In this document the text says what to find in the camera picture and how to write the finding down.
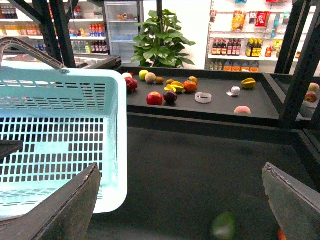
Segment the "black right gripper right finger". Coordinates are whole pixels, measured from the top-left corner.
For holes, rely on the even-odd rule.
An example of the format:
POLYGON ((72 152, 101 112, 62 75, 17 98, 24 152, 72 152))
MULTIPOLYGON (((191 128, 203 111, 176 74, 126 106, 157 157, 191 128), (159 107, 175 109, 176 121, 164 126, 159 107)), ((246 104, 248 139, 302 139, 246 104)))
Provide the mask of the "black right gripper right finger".
POLYGON ((262 181, 269 206, 288 240, 320 238, 320 193, 267 162, 262 181))

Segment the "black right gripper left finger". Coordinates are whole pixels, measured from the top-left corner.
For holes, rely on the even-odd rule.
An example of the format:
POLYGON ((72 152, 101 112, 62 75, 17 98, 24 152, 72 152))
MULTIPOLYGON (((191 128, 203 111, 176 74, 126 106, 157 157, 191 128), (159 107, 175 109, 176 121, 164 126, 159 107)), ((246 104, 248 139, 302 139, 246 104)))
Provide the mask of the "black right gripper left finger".
POLYGON ((97 163, 1 230, 2 240, 82 240, 96 206, 101 183, 97 163))

